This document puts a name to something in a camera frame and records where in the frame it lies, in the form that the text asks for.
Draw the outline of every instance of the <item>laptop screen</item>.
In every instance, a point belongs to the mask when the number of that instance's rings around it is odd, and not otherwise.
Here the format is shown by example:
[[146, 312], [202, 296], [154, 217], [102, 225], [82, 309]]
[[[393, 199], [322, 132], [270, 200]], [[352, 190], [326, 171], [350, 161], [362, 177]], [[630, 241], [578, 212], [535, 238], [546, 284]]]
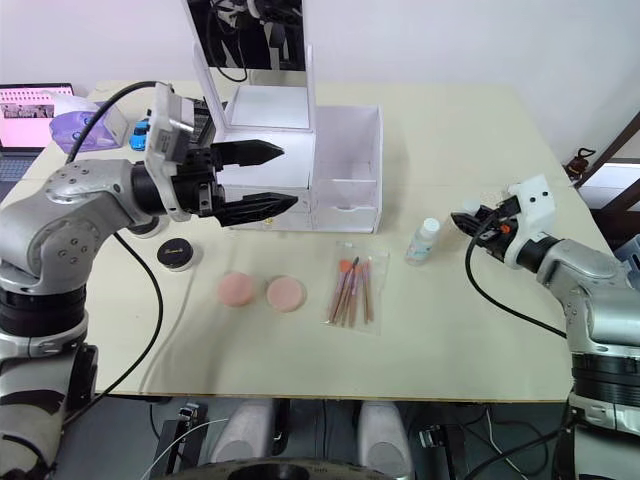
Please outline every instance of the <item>laptop screen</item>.
[[53, 99], [73, 95], [68, 83], [0, 85], [0, 151], [39, 151], [51, 141]]

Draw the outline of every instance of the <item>laptop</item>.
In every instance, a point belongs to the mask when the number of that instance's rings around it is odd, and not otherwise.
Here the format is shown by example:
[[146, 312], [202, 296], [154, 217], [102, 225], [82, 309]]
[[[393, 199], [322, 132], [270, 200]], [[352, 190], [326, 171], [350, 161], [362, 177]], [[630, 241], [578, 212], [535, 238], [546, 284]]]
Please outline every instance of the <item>laptop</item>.
[[73, 95], [70, 83], [0, 85], [0, 201], [51, 141], [51, 91]]

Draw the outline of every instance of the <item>small bottle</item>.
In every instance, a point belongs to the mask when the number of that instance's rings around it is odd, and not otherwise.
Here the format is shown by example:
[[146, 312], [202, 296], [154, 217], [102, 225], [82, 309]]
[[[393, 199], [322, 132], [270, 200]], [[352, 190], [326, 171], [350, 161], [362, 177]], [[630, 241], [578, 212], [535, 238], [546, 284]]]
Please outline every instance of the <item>small bottle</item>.
[[433, 245], [438, 238], [440, 222], [435, 218], [427, 218], [416, 230], [404, 256], [409, 265], [422, 265], [427, 261]]

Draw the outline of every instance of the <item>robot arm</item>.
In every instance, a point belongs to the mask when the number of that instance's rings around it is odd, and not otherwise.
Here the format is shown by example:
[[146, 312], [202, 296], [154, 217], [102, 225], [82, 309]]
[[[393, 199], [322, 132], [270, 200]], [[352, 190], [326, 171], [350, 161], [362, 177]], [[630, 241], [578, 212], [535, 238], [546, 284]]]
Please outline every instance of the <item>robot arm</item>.
[[53, 464], [65, 415], [91, 399], [97, 349], [84, 344], [85, 285], [104, 241], [169, 214], [222, 226], [263, 220], [297, 202], [263, 193], [226, 203], [216, 173], [283, 153], [250, 140], [188, 149], [193, 106], [156, 85], [144, 164], [81, 160], [0, 212], [0, 477]]
[[[566, 478], [577, 478], [577, 474], [636, 478], [640, 471], [640, 292], [631, 288], [625, 266], [613, 256], [546, 233], [553, 224], [554, 205], [544, 177], [512, 186], [509, 193], [512, 196], [495, 210], [483, 206], [473, 216], [454, 213], [452, 217], [490, 255], [511, 268], [535, 273], [562, 305], [573, 362], [571, 423], [576, 423], [571, 438], [565, 439], [576, 445], [575, 455], [570, 452], [571, 465], [565, 468], [570, 472]], [[612, 435], [615, 442], [609, 440]], [[599, 450], [595, 458], [600, 463], [593, 464], [594, 456], [579, 448], [581, 443]], [[616, 457], [621, 451], [627, 452], [624, 461]], [[629, 452], [634, 453], [633, 461]]]

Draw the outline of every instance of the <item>white cardboard drawer unit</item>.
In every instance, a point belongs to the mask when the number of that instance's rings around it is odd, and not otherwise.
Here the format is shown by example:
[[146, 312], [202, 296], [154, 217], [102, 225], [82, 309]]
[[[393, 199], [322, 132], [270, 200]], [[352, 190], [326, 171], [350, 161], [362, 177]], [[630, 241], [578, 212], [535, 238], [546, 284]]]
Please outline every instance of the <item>white cardboard drawer unit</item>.
[[264, 165], [227, 166], [218, 174], [229, 201], [276, 192], [298, 203], [261, 230], [375, 232], [382, 214], [382, 112], [378, 106], [317, 106], [313, 56], [305, 43], [306, 87], [235, 86], [222, 107], [186, 2], [194, 67], [216, 126], [215, 142], [259, 139], [284, 150]]

